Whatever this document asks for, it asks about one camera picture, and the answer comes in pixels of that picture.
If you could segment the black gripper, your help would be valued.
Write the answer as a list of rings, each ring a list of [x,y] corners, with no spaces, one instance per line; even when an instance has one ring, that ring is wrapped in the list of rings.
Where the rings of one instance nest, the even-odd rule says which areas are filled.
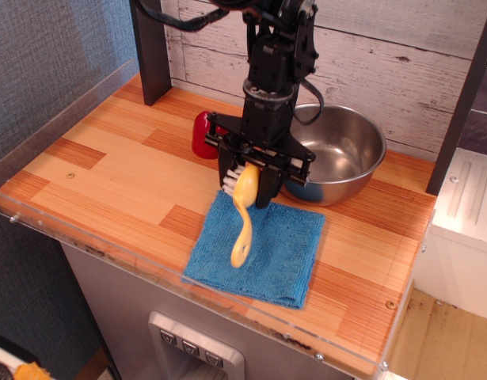
[[[256,165],[262,169],[255,203],[258,209],[270,204],[287,179],[301,185],[309,181],[315,154],[293,137],[291,125],[293,120],[310,125],[315,118],[302,120],[297,115],[298,92],[293,89],[281,97],[247,89],[241,116],[216,112],[208,116],[211,127],[205,142],[218,149],[220,187],[229,170],[246,163]]]

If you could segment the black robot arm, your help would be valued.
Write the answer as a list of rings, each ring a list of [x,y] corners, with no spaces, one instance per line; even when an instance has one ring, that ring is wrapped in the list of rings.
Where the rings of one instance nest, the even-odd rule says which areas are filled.
[[[247,28],[249,72],[242,116],[208,115],[206,142],[218,150],[219,176],[245,163],[257,166],[256,206],[266,208],[287,180],[305,184],[315,155],[291,134],[299,88],[314,73],[312,1],[217,1],[239,11]]]

